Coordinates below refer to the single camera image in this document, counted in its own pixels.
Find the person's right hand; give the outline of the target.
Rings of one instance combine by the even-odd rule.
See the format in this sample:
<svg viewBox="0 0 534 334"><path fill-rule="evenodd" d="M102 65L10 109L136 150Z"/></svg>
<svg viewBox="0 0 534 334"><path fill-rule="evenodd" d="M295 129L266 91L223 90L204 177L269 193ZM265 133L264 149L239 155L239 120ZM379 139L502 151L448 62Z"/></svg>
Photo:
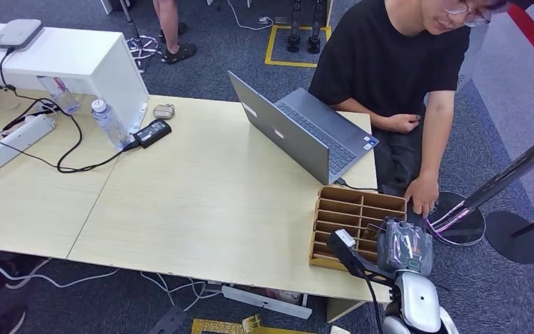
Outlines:
<svg viewBox="0 0 534 334"><path fill-rule="evenodd" d="M420 120L420 115L401 113L386 118L385 127L391 132L407 134L419 125Z"/></svg>

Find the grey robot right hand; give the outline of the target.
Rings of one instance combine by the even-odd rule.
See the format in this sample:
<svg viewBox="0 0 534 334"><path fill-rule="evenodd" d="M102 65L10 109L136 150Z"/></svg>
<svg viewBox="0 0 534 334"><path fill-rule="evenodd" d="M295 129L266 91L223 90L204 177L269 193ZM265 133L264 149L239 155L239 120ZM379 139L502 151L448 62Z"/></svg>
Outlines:
<svg viewBox="0 0 534 334"><path fill-rule="evenodd" d="M386 216L376 247L377 266L387 272L410 270L428 276L432 271L432 236L419 226Z"/></svg>

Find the person's left hand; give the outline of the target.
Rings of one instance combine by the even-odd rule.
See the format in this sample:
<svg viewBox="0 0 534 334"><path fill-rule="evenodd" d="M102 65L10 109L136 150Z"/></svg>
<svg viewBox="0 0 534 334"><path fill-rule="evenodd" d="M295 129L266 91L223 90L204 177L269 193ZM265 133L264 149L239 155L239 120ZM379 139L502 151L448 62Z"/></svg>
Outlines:
<svg viewBox="0 0 534 334"><path fill-rule="evenodd" d="M412 202L412 211L423 218L427 218L435 208L438 197L439 185L436 174L420 174L405 192L405 199Z"/></svg>

